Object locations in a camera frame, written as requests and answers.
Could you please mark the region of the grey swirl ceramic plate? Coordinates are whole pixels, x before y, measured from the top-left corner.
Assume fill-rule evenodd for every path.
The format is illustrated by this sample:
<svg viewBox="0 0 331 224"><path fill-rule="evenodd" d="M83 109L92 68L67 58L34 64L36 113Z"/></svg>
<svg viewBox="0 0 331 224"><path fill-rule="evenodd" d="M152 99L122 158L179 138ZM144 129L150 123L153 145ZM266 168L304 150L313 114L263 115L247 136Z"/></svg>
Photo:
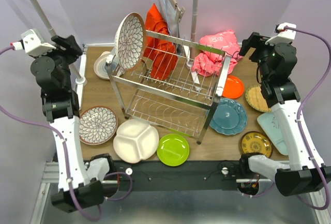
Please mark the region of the grey swirl ceramic plate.
<svg viewBox="0 0 331 224"><path fill-rule="evenodd" d="M106 70L106 60L108 57L112 57L111 69L114 72L119 65L119 60L113 51L103 52L94 63L94 73L101 79L109 80L109 76Z"/></svg>

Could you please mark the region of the orange plate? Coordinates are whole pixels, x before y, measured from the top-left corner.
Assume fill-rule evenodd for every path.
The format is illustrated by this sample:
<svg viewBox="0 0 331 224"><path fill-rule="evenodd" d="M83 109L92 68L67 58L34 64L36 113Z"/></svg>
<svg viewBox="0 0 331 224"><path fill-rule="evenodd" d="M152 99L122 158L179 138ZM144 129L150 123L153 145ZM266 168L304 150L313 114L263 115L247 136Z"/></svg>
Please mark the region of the orange plate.
<svg viewBox="0 0 331 224"><path fill-rule="evenodd" d="M237 99L244 93L244 84L236 76L228 75L222 96L230 99Z"/></svg>

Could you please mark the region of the floral brown rim plate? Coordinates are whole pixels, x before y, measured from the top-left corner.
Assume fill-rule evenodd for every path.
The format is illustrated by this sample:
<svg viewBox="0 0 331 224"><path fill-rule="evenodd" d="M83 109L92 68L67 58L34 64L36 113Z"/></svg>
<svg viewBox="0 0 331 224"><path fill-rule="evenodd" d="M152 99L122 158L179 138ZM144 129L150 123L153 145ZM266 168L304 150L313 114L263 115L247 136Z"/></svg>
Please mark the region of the floral brown rim plate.
<svg viewBox="0 0 331 224"><path fill-rule="evenodd" d="M79 137L84 144L104 144L115 135L117 128L118 118L111 108L95 106L80 115Z"/></svg>
<svg viewBox="0 0 331 224"><path fill-rule="evenodd" d="M121 69L135 70L146 48L146 36L145 23L138 13L123 18L115 34L115 54Z"/></svg>

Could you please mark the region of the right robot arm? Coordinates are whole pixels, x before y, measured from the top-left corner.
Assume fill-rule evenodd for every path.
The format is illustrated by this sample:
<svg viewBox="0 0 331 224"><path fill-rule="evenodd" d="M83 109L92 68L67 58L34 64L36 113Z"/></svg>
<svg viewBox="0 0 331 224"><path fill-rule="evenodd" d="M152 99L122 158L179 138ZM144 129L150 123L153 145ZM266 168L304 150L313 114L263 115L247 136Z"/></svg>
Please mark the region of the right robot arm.
<svg viewBox="0 0 331 224"><path fill-rule="evenodd" d="M299 92L290 79L297 63L296 48L290 41L273 41L253 32L243 40L239 54L254 49L249 59L261 74L261 93L279 123L289 164L271 160L260 153L241 156L238 173L243 178L260 174L275 184L283 196L321 190L330 182L330 167L316 151L303 114Z"/></svg>

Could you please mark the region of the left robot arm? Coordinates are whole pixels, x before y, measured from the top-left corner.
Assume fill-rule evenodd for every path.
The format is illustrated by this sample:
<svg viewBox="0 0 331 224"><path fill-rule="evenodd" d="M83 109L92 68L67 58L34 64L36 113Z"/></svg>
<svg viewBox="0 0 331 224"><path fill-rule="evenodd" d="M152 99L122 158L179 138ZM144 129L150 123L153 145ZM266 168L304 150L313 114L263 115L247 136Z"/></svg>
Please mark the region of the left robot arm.
<svg viewBox="0 0 331 224"><path fill-rule="evenodd" d="M52 205L64 212L82 211L104 202L103 180L114 176L109 154L94 156L84 164L79 137L79 99L71 86L70 65L82 50L75 38L54 36L49 44L39 35L25 38L25 52L35 60L31 73L41 88L42 111L52 128L59 167L58 193Z"/></svg>

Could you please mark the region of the steel two-tier dish rack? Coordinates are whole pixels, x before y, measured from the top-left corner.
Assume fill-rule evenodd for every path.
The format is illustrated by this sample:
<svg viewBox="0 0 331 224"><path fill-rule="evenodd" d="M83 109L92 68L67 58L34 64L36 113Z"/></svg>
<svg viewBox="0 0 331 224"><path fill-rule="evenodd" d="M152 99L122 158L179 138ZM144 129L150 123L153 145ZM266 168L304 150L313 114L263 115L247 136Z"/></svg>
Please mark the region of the steel two-tier dish rack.
<svg viewBox="0 0 331 224"><path fill-rule="evenodd" d="M165 80L151 76L153 62L145 57L135 70L124 71L120 65L113 72L112 57L106 60L106 70L124 118L130 117L196 139L201 144L218 103L228 76L231 57L223 51L192 41L157 32L147 35L178 45L181 51L174 70ZM206 78L193 72L190 52L211 52L223 59L218 72Z"/></svg>

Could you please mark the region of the woven bamboo plate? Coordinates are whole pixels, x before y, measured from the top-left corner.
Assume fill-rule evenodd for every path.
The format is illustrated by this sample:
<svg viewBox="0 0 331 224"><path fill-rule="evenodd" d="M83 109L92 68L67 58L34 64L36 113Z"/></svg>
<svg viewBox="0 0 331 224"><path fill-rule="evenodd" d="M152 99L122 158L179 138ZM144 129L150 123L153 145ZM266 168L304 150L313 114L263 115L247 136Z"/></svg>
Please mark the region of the woven bamboo plate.
<svg viewBox="0 0 331 224"><path fill-rule="evenodd" d="M262 96L259 85L249 87L245 92L245 99L253 109L262 113L271 112L266 100Z"/></svg>

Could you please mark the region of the pale blue square plate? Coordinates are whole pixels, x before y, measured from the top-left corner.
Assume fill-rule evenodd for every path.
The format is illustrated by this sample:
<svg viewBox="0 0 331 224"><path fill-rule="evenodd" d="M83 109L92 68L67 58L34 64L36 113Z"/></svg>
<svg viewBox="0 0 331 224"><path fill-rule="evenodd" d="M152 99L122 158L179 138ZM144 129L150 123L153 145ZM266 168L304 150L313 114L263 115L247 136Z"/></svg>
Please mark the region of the pale blue square plate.
<svg viewBox="0 0 331 224"><path fill-rule="evenodd" d="M257 118L258 124L263 131L267 134L268 138L278 150L278 152L284 156L288 155L288 150L284 137L282 135L280 126L275 116L271 112L263 113Z"/></svg>

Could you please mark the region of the teal scalloped plate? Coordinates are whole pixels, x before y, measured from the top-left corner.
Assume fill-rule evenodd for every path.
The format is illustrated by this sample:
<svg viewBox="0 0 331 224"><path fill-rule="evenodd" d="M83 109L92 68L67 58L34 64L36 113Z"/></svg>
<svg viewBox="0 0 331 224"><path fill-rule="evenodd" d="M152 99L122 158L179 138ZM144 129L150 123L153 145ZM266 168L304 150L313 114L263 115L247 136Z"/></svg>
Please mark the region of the teal scalloped plate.
<svg viewBox="0 0 331 224"><path fill-rule="evenodd" d="M248 116L244 107L229 98L220 99L209 126L217 133L233 136L243 132Z"/></svg>

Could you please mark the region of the yellow black patterned plate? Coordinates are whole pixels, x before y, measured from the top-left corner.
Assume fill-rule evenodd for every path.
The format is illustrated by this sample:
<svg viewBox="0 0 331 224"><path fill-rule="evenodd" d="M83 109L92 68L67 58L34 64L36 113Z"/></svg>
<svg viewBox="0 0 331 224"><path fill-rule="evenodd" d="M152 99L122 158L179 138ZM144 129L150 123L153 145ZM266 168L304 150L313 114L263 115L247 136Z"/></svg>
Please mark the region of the yellow black patterned plate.
<svg viewBox="0 0 331 224"><path fill-rule="evenodd" d="M259 153L267 158L271 157L273 151L271 141L257 131L245 133L240 140L239 147L243 154Z"/></svg>

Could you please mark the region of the grey towel with panda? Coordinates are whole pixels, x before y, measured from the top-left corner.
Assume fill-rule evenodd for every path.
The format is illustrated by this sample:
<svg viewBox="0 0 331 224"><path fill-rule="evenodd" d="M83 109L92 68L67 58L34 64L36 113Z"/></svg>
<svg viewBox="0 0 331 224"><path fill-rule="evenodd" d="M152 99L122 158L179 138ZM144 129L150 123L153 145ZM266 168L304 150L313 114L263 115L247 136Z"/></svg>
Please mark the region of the grey towel with panda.
<svg viewBox="0 0 331 224"><path fill-rule="evenodd" d="M175 10L168 0L159 0L159 11L167 22L171 36L179 37L179 23L175 21Z"/></svg>

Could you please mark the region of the white divided plate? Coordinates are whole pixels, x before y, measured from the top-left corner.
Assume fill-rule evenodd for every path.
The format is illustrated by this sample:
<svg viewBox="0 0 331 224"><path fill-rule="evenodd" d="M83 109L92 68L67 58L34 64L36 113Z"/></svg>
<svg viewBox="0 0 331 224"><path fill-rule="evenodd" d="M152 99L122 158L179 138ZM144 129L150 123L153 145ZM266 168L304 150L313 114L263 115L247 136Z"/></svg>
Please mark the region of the white divided plate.
<svg viewBox="0 0 331 224"><path fill-rule="evenodd" d="M113 140L117 156L127 163L138 163L152 157L159 145L159 133L145 121L132 119L122 123Z"/></svg>

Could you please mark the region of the lime green plate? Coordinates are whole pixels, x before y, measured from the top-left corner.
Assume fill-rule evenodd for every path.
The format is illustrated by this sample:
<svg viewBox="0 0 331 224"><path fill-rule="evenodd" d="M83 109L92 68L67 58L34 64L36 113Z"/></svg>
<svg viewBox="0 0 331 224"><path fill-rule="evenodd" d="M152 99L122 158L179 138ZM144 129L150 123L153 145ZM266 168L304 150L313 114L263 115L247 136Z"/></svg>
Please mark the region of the lime green plate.
<svg viewBox="0 0 331 224"><path fill-rule="evenodd" d="M190 146L183 136L172 133L160 139L157 156L164 165L169 167L180 166L188 159L189 155Z"/></svg>

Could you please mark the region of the black base bar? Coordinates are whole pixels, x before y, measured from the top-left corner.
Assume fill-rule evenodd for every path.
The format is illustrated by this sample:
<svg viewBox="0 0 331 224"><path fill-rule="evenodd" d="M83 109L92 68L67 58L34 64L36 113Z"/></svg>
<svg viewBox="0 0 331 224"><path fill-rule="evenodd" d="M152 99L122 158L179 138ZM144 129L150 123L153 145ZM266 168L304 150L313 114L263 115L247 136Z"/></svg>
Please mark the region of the black base bar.
<svg viewBox="0 0 331 224"><path fill-rule="evenodd" d="M130 168L133 191L237 190L241 182L252 182L256 175L242 172L237 160L188 160L171 167L159 160L130 164L116 160L116 169Z"/></svg>

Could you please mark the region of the white clothes rail frame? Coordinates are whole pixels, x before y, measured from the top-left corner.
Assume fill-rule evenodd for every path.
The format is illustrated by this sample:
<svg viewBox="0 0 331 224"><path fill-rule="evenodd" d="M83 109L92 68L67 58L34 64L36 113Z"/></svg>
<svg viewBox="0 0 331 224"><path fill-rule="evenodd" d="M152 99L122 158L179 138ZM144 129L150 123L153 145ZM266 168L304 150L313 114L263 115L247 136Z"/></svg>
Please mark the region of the white clothes rail frame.
<svg viewBox="0 0 331 224"><path fill-rule="evenodd" d="M30 0L50 33L55 26L45 14L50 0ZM76 36L81 43L109 43L113 41L120 21L130 12L145 15L152 0L59 0Z"/></svg>

